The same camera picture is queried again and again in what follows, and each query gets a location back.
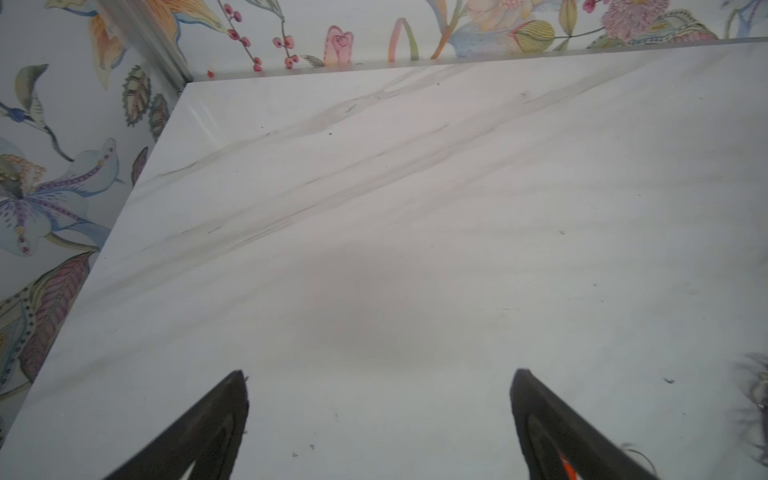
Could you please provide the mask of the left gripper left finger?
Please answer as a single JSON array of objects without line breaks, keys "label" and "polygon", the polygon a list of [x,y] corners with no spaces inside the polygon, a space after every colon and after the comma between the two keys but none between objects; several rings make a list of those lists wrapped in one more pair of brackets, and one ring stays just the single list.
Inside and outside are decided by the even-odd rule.
[{"label": "left gripper left finger", "polygon": [[110,479],[228,479],[249,413],[246,378],[235,370]]}]

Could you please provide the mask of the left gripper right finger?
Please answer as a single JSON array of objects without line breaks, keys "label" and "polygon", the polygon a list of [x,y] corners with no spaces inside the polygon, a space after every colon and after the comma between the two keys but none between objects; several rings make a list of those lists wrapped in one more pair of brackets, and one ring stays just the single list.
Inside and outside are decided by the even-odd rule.
[{"label": "left gripper right finger", "polygon": [[528,369],[510,386],[511,411],[531,479],[567,479],[565,456],[579,479],[646,479],[656,476],[596,430]]}]

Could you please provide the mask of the red key tag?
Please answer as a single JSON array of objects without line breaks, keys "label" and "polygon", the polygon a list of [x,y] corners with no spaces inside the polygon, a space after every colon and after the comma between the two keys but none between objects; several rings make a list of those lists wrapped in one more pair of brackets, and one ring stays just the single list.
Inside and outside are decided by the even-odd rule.
[{"label": "red key tag", "polygon": [[561,455],[560,460],[563,464],[564,471],[566,473],[568,480],[579,480],[578,472],[573,468],[571,463],[568,461],[568,459]]}]

